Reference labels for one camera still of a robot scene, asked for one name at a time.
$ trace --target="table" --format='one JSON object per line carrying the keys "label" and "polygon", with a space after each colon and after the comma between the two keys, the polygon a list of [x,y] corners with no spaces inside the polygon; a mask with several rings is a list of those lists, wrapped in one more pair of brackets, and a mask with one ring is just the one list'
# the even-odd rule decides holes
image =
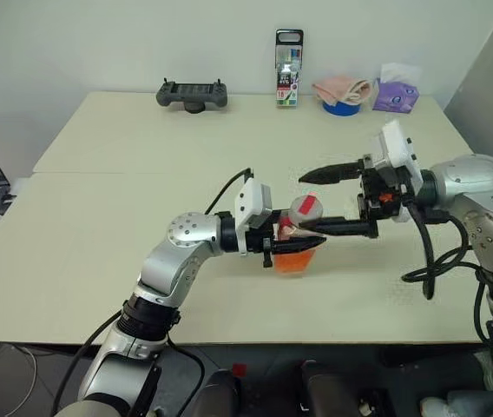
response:
{"label": "table", "polygon": [[[430,98],[422,98],[413,115],[402,117],[422,165],[469,152],[437,105]],[[152,96],[135,94],[89,96],[36,165],[37,170],[47,167],[51,171],[35,173],[0,222],[0,341],[82,343],[130,296],[143,259],[163,238],[172,218],[185,211],[203,211],[222,183],[238,167],[249,165],[244,155],[233,149],[243,148],[253,158],[250,165],[255,167],[257,177],[272,187],[275,208],[288,206],[300,193],[316,191],[326,213],[356,215],[357,181],[315,187],[293,180],[323,161],[350,161],[367,152],[368,141],[349,139],[357,131],[352,121],[328,115],[320,118],[318,111],[309,106],[294,110],[302,121],[297,130],[287,129],[294,136],[272,136],[274,142],[266,139],[271,142],[269,148],[283,150],[287,149],[285,143],[296,142],[309,142],[310,146],[305,146],[303,152],[294,150],[276,155],[266,149],[250,152],[248,147],[239,145],[247,141],[245,134],[252,132],[240,127],[253,125],[240,122],[239,116],[219,122],[219,128],[212,123],[209,129],[211,123],[206,120],[216,115],[194,119],[195,116],[187,114],[169,113],[175,120],[183,121],[169,128],[169,124],[160,122],[163,117],[155,114],[156,110],[166,109],[149,106],[151,100]],[[267,96],[234,97],[232,103],[259,114],[248,106],[257,107],[255,103],[259,103],[262,107],[267,100]],[[109,110],[117,107],[118,101],[122,109],[126,107],[123,104],[134,104],[129,106],[129,113],[121,110],[121,120],[114,122]],[[152,112],[141,110],[139,103]],[[138,150],[143,147],[143,152],[147,152],[149,147],[154,152],[155,146],[134,136],[140,124],[135,112],[144,117],[141,128],[144,132],[150,129],[148,125],[154,129],[157,121],[156,131],[164,146],[180,148],[182,159],[197,163],[196,168],[186,164],[172,168],[160,157],[168,151],[163,147],[163,152],[153,156],[159,164],[149,167],[147,158]],[[293,112],[287,111],[283,117],[290,118]],[[313,113],[314,120],[304,116],[305,112]],[[381,122],[391,117],[373,112],[358,116],[366,121],[359,123],[360,129],[367,133],[371,130],[368,124],[378,129]],[[125,152],[121,144],[112,142],[113,149],[121,148],[122,158],[116,158],[114,151],[109,158],[102,147],[96,147],[96,153],[83,151],[93,149],[92,142],[98,140],[96,135],[87,136],[84,130],[97,132],[111,123],[122,126],[125,124],[122,119],[127,120],[131,132],[130,150]],[[214,142],[205,137],[206,146],[197,147],[198,143],[188,136],[194,131],[195,120],[206,128],[197,131],[205,134],[219,129],[231,132],[233,127],[229,123],[236,123],[235,137],[224,138],[216,133],[212,136]],[[267,123],[269,131],[276,133],[277,123],[271,117]],[[349,128],[343,129],[344,123]],[[82,142],[73,136],[80,137]],[[218,148],[215,138],[219,138],[220,144],[228,142],[226,148],[220,148],[221,165],[207,159]],[[260,150],[262,142],[255,138],[254,147]],[[63,152],[69,154],[71,143],[76,156],[81,156],[76,158],[79,163],[61,157]],[[198,154],[192,157],[190,149],[196,149]],[[138,158],[136,165],[129,163],[132,157]],[[205,169],[196,175],[200,165]],[[145,172],[157,169],[159,172]],[[219,209],[232,208],[237,190],[235,187],[221,200]],[[331,239],[318,249],[302,277],[263,269],[261,255],[243,258],[228,254],[208,260],[181,308],[183,319],[172,331],[174,340],[181,343],[476,341],[471,307],[477,285],[472,273],[459,269],[438,279],[437,296],[433,301],[426,301],[420,285],[399,280],[403,272],[424,262],[416,227],[410,222],[384,221],[380,222],[380,234],[377,240]],[[457,232],[450,226],[432,228],[431,234],[437,253],[458,244]]]}

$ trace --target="black controller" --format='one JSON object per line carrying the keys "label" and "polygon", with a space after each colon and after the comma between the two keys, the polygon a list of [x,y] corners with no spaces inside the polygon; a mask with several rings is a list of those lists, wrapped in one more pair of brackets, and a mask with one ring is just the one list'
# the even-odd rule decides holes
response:
{"label": "black controller", "polygon": [[226,106],[227,87],[220,79],[213,84],[178,84],[164,78],[156,93],[156,101],[164,107],[172,102],[184,102],[185,110],[189,113],[201,113],[206,109],[206,103]]}

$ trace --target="purple tissue box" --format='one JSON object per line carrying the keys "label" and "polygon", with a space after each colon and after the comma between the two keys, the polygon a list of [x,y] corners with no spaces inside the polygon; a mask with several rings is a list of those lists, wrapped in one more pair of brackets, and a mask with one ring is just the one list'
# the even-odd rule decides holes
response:
{"label": "purple tissue box", "polygon": [[378,80],[378,87],[374,110],[411,113],[414,103],[420,96],[416,87],[405,83],[380,83]]}

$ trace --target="towel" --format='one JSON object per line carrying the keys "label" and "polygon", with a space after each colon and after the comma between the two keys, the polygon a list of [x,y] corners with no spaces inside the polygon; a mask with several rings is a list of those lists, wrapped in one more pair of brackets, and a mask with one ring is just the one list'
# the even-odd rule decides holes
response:
{"label": "towel", "polygon": [[350,76],[333,76],[312,85],[318,97],[330,106],[337,102],[356,106],[371,94],[371,84],[367,80]]}

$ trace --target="floor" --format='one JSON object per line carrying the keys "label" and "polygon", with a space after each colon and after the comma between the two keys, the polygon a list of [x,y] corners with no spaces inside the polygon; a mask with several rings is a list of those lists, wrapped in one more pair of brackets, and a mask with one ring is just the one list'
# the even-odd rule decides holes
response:
{"label": "floor", "polygon": [[[294,370],[305,359],[329,364],[353,390],[384,388],[397,416],[418,417],[418,401],[428,395],[445,395],[458,388],[481,389],[482,370],[468,349],[449,354],[426,354],[427,359],[375,346],[256,345],[190,347],[201,357],[207,375],[219,368],[246,366],[242,378],[244,416],[296,417],[299,415],[293,389]],[[32,348],[36,353],[38,378],[32,395],[15,416],[49,415],[53,396],[71,356]],[[398,363],[399,352],[407,362]],[[80,379],[90,359],[82,360],[71,379],[62,405],[76,398]],[[154,403],[172,417],[198,378],[198,368],[188,358],[167,349],[161,357],[162,377]],[[26,394],[32,380],[31,358],[11,345],[0,347],[0,416],[14,408]]]}

